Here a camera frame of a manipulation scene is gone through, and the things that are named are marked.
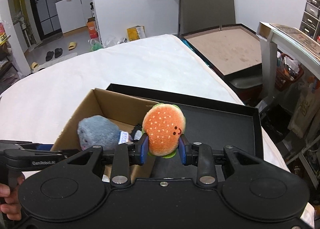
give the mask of white tablecloth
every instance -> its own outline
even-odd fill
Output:
[[[54,144],[89,90],[110,83],[243,104],[177,37],[162,35],[82,54],[18,81],[1,95],[0,138]],[[288,170],[262,133],[264,159]],[[308,204],[302,215],[312,226],[313,213]]]

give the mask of basket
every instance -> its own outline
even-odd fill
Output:
[[[284,57],[287,56],[290,59],[292,59],[290,56],[287,54],[282,53],[281,57],[284,60]],[[298,76],[291,81],[289,77],[287,77],[284,73],[282,73],[278,68],[277,68],[277,73],[276,73],[276,82],[275,82],[275,88],[282,92],[286,88],[288,88],[291,84],[295,83],[298,81],[304,74],[304,70],[301,66],[299,66],[299,74]]]

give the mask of black slipper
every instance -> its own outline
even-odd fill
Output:
[[[54,50],[54,58],[58,58],[62,55],[62,48],[56,48]]]
[[[54,52],[53,51],[48,51],[47,56],[45,57],[45,60],[48,62],[53,58]]]

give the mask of white cabinet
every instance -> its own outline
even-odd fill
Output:
[[[62,33],[75,30],[86,25],[81,0],[62,0],[56,2]]]
[[[83,12],[85,23],[87,23],[88,19],[92,17],[90,3],[92,3],[92,0],[81,0],[82,12]]]

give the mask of smiley face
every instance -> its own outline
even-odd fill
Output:
[[[179,132],[176,133],[176,132],[174,131],[174,132],[173,132],[173,135],[176,135],[176,134],[181,135],[181,129],[180,129],[180,128],[178,128],[177,126],[175,126],[174,129],[175,129],[175,130],[176,130],[176,129],[179,129]]]

